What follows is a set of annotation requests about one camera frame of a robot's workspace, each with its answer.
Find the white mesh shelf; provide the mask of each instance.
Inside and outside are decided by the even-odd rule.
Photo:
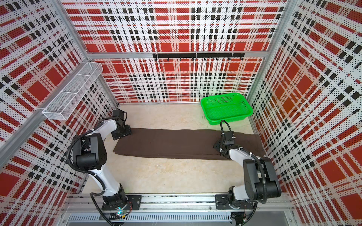
[[[46,106],[43,114],[49,119],[67,120],[102,71],[100,63],[85,63],[74,78]]]

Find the wall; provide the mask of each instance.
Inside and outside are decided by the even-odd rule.
[[[304,225],[362,224],[361,0],[301,0],[251,101]]]
[[[247,96],[262,58],[100,59],[118,102],[200,101],[238,92]]]
[[[83,60],[48,1],[0,5],[0,143],[24,123]],[[71,139],[111,115],[95,82],[67,121],[44,120],[0,169],[0,225],[52,225],[83,174],[70,170]]]
[[[0,6],[0,146],[83,60],[47,1]]]
[[[89,52],[261,51],[286,0],[61,0]]]
[[[89,52],[264,51],[286,0],[62,0]],[[98,59],[119,102],[200,101],[230,92],[247,96],[261,57]]]

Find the marble floor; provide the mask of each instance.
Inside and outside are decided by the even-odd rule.
[[[200,105],[120,105],[128,113],[131,128],[215,129]],[[253,133],[249,119],[229,123],[234,132]],[[109,135],[104,144],[106,166],[126,193],[211,193],[227,192],[243,184],[243,168],[235,161],[140,158],[113,153],[117,141]],[[83,193],[99,192],[89,177]]]

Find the brown towel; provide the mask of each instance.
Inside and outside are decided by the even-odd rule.
[[[235,133],[235,144],[254,155],[265,154],[259,135]],[[227,160],[213,146],[221,138],[221,131],[211,129],[140,129],[132,128],[132,135],[121,138],[113,152],[145,158],[183,158]]]

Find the green plastic basket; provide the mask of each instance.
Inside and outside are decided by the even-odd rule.
[[[211,125],[217,125],[221,120],[242,120],[253,114],[253,109],[240,93],[205,97],[201,100],[201,107]]]

